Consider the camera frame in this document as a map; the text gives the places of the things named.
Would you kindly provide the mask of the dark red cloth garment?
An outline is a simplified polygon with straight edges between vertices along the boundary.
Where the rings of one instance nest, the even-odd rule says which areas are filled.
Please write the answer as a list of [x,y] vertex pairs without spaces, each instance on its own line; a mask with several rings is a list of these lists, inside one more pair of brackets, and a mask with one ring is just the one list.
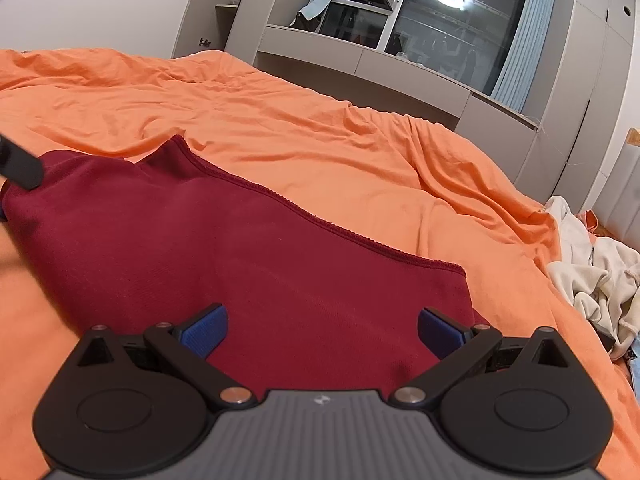
[[76,330],[137,334],[211,306],[229,331],[213,366],[268,389],[391,392],[435,363],[416,321],[471,326],[461,266],[401,252],[228,174],[172,138],[141,162],[54,151],[42,185],[1,207]]

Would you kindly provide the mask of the cream white crumpled garment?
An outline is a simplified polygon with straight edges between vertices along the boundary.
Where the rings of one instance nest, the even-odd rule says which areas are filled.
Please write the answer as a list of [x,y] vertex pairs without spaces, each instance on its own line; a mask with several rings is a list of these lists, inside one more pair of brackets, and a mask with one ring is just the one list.
[[544,211],[559,229],[561,259],[547,266],[553,285],[605,336],[610,358],[622,358],[639,335],[639,253],[611,237],[591,238],[561,196]]

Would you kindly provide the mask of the orange bed duvet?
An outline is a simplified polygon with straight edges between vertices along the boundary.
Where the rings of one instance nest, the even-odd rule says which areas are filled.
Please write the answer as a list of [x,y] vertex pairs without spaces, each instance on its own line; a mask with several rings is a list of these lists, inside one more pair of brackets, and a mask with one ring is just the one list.
[[1,130],[34,154],[136,162],[173,136],[194,154],[371,240],[465,270],[475,310],[510,335],[551,325],[608,401],[600,468],[639,474],[626,370],[549,280],[554,219],[471,142],[423,119],[356,107],[209,51],[161,60],[110,49],[1,55]]

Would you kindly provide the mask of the orange cloth near headboard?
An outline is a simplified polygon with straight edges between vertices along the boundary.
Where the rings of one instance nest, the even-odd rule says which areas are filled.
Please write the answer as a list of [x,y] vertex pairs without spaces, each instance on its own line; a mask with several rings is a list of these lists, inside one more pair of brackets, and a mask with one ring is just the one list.
[[599,220],[596,214],[592,210],[582,211],[577,215],[577,218],[582,222],[587,231],[594,234],[599,226]]

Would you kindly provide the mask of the grey padded headboard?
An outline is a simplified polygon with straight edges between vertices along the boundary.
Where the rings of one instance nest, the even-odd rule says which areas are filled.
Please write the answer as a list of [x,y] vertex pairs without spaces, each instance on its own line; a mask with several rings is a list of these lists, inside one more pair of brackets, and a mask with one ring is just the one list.
[[607,235],[639,249],[640,200],[639,129],[630,128],[594,211],[598,234]]

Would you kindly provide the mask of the light blue right curtain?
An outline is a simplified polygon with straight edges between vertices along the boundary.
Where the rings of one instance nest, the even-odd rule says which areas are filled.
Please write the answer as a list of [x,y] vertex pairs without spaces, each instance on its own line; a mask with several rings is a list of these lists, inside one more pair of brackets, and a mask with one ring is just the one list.
[[515,35],[491,97],[521,113],[532,88],[554,0],[525,0]]

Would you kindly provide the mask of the grey built-in cabinet unit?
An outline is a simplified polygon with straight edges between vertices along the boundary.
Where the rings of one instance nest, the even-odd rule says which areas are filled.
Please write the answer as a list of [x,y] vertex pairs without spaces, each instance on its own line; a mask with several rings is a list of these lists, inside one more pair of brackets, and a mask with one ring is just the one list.
[[637,0],[554,0],[521,113],[430,68],[292,27],[309,0],[189,0],[174,52],[224,50],[318,92],[441,122],[535,200],[584,206],[627,87]]

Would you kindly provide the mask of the window with dark glass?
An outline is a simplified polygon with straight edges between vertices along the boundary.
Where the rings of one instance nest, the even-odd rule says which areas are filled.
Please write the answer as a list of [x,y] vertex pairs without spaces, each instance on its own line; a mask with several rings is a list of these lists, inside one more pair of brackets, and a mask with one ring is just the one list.
[[331,0],[292,27],[382,50],[491,94],[525,0]]

